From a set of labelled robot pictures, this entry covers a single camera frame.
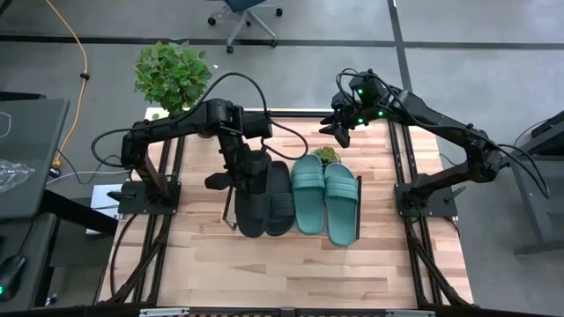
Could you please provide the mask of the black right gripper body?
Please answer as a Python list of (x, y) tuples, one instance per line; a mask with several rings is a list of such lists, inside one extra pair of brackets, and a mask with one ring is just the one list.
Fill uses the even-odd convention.
[(386, 118), (390, 111), (389, 87), (373, 72), (339, 72), (338, 92), (331, 100), (334, 120), (346, 129)]

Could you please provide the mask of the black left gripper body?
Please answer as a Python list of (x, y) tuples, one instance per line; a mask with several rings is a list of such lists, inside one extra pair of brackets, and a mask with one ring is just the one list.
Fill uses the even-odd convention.
[(271, 167), (271, 156), (266, 151), (242, 151), (234, 156), (236, 189), (246, 194), (264, 194)]

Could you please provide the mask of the black rubber slide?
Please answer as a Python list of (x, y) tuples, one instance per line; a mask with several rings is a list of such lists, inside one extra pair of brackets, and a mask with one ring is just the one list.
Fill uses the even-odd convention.
[(268, 177), (267, 191), (264, 194), (246, 194), (236, 189), (236, 222), (244, 236), (258, 238), (264, 233), (270, 210), (270, 200)]
[(285, 162), (271, 163), (268, 190), (271, 200), (266, 232), (270, 236), (281, 236), (291, 229), (295, 220), (292, 182)]

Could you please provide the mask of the green rubber slide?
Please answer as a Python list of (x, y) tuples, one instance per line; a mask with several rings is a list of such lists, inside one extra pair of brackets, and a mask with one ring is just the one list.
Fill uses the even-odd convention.
[(323, 229), (325, 181), (321, 160), (308, 154), (293, 164), (291, 171), (295, 216), (299, 230), (307, 235)]
[(329, 164), (324, 176), (328, 237), (334, 246), (348, 247), (356, 240), (358, 183), (340, 163)]

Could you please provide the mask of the small succulent plant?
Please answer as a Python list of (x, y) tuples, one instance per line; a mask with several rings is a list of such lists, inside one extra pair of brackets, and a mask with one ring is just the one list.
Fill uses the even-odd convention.
[(313, 154), (321, 160), (323, 167), (326, 167), (333, 163), (341, 162), (340, 156), (332, 147), (329, 146), (318, 148), (313, 151)]

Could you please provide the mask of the leafy plant in black pot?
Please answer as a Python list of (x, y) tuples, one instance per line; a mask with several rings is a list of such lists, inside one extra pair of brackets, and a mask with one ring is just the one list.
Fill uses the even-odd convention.
[(134, 90), (149, 103), (171, 114), (191, 109), (203, 96), (212, 78), (205, 52), (158, 41), (142, 48), (135, 64)]

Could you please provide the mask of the white paper sheet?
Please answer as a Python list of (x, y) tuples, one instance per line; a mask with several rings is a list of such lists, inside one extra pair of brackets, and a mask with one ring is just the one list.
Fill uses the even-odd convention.
[(121, 220), (122, 215), (118, 212), (119, 202), (108, 196), (110, 192), (119, 192), (121, 184), (94, 185), (90, 207), (108, 217)]

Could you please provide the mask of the office chair base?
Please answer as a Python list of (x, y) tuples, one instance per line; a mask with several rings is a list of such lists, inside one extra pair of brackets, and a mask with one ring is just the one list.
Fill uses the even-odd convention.
[(277, 35), (261, 20), (255, 13), (254, 9), (273, 8), (275, 15), (280, 18), (284, 11), (280, 5), (264, 4), (266, 0), (206, 0), (207, 2), (222, 2), (224, 7), (217, 12), (211, 13), (207, 19), (209, 26), (215, 26), (217, 22), (228, 16), (238, 16), (239, 20), (233, 28), (230, 36), (226, 40), (226, 52), (232, 54), (234, 52), (233, 42), (239, 34), (243, 25), (252, 26), (252, 22), (258, 24), (271, 37), (270, 46), (276, 48), (278, 46)]

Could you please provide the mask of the dark desk with laptop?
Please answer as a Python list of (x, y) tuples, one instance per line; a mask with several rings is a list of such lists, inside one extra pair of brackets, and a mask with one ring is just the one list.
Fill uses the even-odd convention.
[(0, 302), (0, 312), (25, 311), (45, 301), (56, 229), (61, 220), (104, 234), (117, 221), (46, 189), (52, 160), (70, 107), (65, 99), (0, 102), (0, 159), (35, 170), (24, 183), (0, 193), (0, 263), (26, 258), (17, 294)]

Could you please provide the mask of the grey side desk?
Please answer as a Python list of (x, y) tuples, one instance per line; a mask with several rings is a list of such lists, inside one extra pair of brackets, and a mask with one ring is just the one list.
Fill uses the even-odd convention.
[(502, 161), (509, 167), (522, 197), (535, 240), (518, 247), (524, 256), (564, 250), (564, 111), (527, 128), (509, 149), (518, 159)]

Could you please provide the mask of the clear plastic bag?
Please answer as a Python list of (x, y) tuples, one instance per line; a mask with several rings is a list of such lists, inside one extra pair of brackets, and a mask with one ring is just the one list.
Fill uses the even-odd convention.
[(0, 158), (0, 193), (24, 183), (35, 170), (23, 163), (13, 163)]

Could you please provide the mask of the black computer mouse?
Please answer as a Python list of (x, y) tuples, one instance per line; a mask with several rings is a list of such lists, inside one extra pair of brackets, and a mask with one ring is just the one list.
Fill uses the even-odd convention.
[(0, 302), (11, 300), (18, 292), (26, 267), (26, 258), (15, 254), (0, 263)]

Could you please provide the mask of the black metal table frame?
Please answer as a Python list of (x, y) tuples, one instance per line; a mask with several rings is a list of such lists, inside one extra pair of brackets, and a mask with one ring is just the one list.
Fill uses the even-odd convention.
[[(188, 136), (182, 151), (179, 210), (172, 216), (159, 306), (415, 308), (417, 306), (404, 224), (396, 211), (398, 182), (386, 121), (352, 132), (340, 149), (322, 135), (322, 110), (278, 110), (276, 122), (300, 132), (311, 150), (334, 147), (342, 163), (362, 179), (360, 239), (335, 247), (325, 233), (293, 228), (271, 237), (244, 237), (224, 222), (227, 190), (204, 187), (222, 172), (215, 138)], [(427, 220), (434, 259), (458, 294), (473, 302), (455, 227)]]

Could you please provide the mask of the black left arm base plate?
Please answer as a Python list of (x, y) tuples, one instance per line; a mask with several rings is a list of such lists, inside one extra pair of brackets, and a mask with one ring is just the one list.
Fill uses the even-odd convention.
[(168, 181), (163, 194), (142, 181), (126, 181), (120, 190), (110, 191), (107, 196), (118, 202), (120, 214), (170, 216), (178, 210), (181, 188), (180, 182)]

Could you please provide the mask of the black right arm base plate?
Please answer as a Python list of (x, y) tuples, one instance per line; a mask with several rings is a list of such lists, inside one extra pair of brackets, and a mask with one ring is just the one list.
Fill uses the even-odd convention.
[(408, 184), (396, 184), (394, 187), (397, 213), (400, 217), (457, 217), (455, 198), (466, 190), (466, 186), (456, 190), (452, 188), (439, 189), (430, 195), (424, 207), (410, 205), (406, 199), (407, 190)]

